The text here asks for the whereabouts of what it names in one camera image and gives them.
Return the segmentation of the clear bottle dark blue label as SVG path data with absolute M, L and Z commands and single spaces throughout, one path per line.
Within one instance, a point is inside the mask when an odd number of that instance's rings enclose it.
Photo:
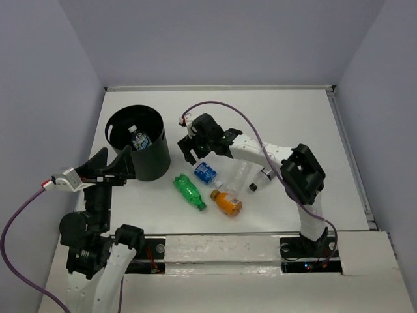
M 191 167 L 192 174 L 204 185 L 219 189 L 223 186 L 218 172 L 206 162 L 197 162 Z

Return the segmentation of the clear bottle blue white label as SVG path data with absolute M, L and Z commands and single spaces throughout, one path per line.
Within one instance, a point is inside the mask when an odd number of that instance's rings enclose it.
M 131 135 L 131 142 L 137 151 L 142 151 L 152 145 L 150 137 L 137 129 L 135 125 L 128 128 Z

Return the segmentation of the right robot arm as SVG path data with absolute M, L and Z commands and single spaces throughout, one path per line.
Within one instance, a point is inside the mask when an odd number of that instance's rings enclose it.
M 185 161 L 192 165 L 197 159 L 215 153 L 276 171 L 287 195 L 298 207 L 298 248 L 307 256 L 321 252 L 328 237 L 321 203 L 326 174 L 307 145 L 290 148 L 259 143 L 240 130 L 223 130 L 207 113 L 198 117 L 187 113 L 179 119 L 179 125 L 185 127 L 188 133 L 178 141 L 178 146 Z

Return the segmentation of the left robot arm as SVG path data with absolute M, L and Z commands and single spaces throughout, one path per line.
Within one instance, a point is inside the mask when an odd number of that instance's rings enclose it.
M 59 223 L 60 243 L 69 248 L 70 312 L 109 312 L 130 262 L 143 253 L 143 229 L 123 224 L 108 235 L 112 189 L 136 177 L 131 152 L 126 146 L 108 163 L 108 150 L 102 148 L 82 166 L 54 177 L 59 190 L 84 193 L 83 210 L 66 214 Z

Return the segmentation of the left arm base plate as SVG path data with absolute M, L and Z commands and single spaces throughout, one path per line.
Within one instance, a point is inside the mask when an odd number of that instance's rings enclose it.
M 126 274 L 162 275 L 165 273 L 166 237 L 146 236 L 143 249 L 127 267 Z

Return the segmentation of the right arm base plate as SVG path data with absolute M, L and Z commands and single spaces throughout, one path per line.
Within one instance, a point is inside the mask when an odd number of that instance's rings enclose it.
M 339 252 L 328 260 L 334 248 L 334 237 L 325 239 L 318 250 L 308 250 L 299 237 L 280 238 L 281 271 L 283 274 L 342 273 Z

